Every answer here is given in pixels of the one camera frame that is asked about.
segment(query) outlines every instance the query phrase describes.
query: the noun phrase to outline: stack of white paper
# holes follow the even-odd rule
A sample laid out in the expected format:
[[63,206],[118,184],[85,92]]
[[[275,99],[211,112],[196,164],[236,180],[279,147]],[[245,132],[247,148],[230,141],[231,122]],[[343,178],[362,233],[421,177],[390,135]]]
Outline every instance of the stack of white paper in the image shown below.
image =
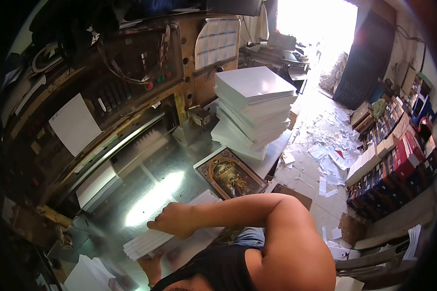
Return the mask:
[[[201,195],[190,201],[188,204],[198,205],[204,203],[216,203],[219,201],[220,199],[213,196],[208,189],[204,191]],[[130,259],[136,261],[137,259],[144,257],[145,255],[151,253],[153,250],[170,241],[172,238],[173,236],[168,233],[149,229],[141,233],[135,239],[124,244],[123,250]],[[176,244],[172,244],[172,246],[169,246],[170,249],[173,249],[175,247],[177,247]]]
[[219,97],[212,140],[234,151],[264,160],[267,145],[286,130],[296,88],[267,67],[216,74]]
[[115,276],[105,268],[99,258],[89,259],[85,255],[79,255],[79,262],[65,280],[65,287],[68,291],[122,290],[115,281]]
[[81,209],[92,213],[122,183],[110,160],[106,161],[76,190]]

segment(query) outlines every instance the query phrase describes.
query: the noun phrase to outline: jeans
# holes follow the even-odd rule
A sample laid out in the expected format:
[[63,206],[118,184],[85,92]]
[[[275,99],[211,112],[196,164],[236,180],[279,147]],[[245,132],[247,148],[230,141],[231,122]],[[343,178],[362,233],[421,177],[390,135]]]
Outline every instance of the jeans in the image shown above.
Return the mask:
[[251,249],[262,250],[264,248],[264,229],[261,227],[245,227],[231,244],[242,245]]

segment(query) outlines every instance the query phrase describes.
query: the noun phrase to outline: brown book cover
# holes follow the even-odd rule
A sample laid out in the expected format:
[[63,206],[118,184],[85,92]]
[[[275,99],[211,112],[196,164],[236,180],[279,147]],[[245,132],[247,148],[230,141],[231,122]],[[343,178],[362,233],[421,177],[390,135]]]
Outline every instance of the brown book cover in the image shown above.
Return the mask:
[[223,199],[262,193],[268,186],[229,148],[219,149],[194,168]]

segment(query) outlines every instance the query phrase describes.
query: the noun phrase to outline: black tank top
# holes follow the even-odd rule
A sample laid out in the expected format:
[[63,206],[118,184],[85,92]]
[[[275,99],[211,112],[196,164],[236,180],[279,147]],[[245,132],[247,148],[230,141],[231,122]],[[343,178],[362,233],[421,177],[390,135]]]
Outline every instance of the black tank top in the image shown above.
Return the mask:
[[215,291],[257,291],[246,267],[245,252],[248,248],[240,245],[207,248],[160,280],[152,291],[164,290],[170,284],[198,273],[209,281]]

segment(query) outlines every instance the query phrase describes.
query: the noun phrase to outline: electrical cable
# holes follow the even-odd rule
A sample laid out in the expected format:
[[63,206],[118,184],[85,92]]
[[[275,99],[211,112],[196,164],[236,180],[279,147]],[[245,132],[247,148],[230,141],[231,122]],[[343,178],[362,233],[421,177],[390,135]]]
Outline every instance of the electrical cable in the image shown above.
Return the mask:
[[248,33],[249,36],[249,41],[251,41],[251,34],[249,33],[249,30],[247,29],[247,25],[246,25],[246,21],[245,21],[245,17],[242,15],[241,18],[239,18],[239,21],[243,21],[245,23],[245,28],[246,28],[246,32]]
[[425,50],[427,49],[427,46],[424,44],[424,53],[423,53],[423,61],[421,63],[421,69],[420,72],[422,73],[422,69],[424,67],[424,60],[425,60]]
[[114,75],[116,75],[117,77],[128,83],[137,84],[137,85],[147,85],[147,84],[151,84],[151,82],[148,82],[148,80],[152,78],[153,75],[158,70],[160,70],[160,68],[162,68],[163,61],[165,60],[168,53],[169,44],[170,44],[170,26],[167,24],[165,25],[165,33],[162,34],[162,39],[159,46],[159,61],[157,62],[155,67],[153,67],[152,70],[142,78],[142,80],[133,79],[125,76],[125,74],[122,72],[121,68],[118,66],[114,58],[110,55],[107,56],[107,52],[105,51],[105,44],[102,38],[99,38],[97,41],[97,49],[102,57],[105,66],[109,69],[111,73],[113,73]]
[[[401,32],[398,28],[401,28],[404,31],[404,33],[406,33],[406,35],[404,35],[403,32]],[[402,26],[400,26],[400,25],[396,26],[396,30],[397,30],[398,33],[400,33],[402,35],[402,37],[406,38],[407,40],[415,40],[415,41],[424,43],[424,40],[422,40],[422,39],[420,39],[418,37],[410,37],[408,32]]]

